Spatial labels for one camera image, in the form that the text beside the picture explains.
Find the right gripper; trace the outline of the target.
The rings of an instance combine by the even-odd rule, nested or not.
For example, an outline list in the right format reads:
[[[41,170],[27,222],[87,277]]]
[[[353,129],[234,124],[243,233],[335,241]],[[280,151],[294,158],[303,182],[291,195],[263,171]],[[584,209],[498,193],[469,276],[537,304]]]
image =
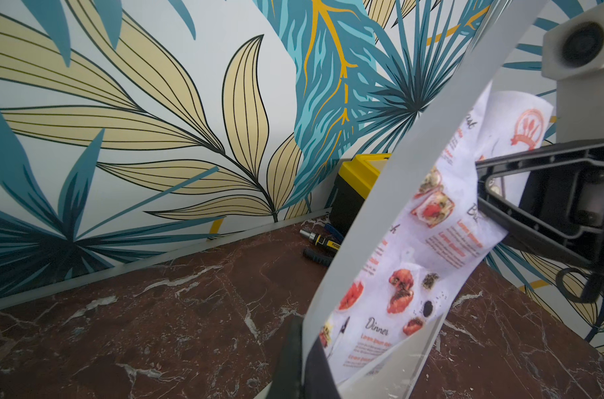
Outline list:
[[[480,210],[509,245],[604,274],[604,139],[476,164]]]

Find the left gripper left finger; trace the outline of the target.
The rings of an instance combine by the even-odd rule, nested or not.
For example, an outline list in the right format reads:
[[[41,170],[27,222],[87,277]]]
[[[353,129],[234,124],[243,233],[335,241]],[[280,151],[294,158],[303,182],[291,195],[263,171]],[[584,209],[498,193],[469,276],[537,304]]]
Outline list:
[[[267,399],[303,397],[302,327],[302,317],[296,316],[291,320]]]

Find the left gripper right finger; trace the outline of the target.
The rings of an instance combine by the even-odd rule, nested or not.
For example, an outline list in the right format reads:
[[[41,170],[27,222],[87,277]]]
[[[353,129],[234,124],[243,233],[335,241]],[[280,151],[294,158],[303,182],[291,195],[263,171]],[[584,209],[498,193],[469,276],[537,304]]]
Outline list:
[[[340,399],[338,389],[323,349],[313,348],[304,371],[303,397],[305,399]]]

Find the white menu rack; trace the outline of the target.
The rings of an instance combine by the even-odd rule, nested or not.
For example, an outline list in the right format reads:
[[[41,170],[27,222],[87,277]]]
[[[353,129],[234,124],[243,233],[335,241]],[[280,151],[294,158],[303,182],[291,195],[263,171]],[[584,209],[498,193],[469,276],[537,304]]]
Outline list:
[[[544,8],[543,1],[513,1],[484,38],[464,57],[426,112],[413,125],[377,179],[336,259],[328,268],[303,318],[304,371],[313,348],[321,348],[320,329],[351,282],[381,242],[392,222],[416,194],[454,131],[489,86],[517,41]]]

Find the pink menu sheet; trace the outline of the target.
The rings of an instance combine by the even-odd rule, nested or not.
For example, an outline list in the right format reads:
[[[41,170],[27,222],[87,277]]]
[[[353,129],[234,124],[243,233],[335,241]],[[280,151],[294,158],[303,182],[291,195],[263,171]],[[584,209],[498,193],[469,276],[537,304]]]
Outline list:
[[[476,163],[538,149],[552,114],[550,102],[529,93],[481,94],[323,326],[335,382],[444,314],[506,237],[479,210]]]

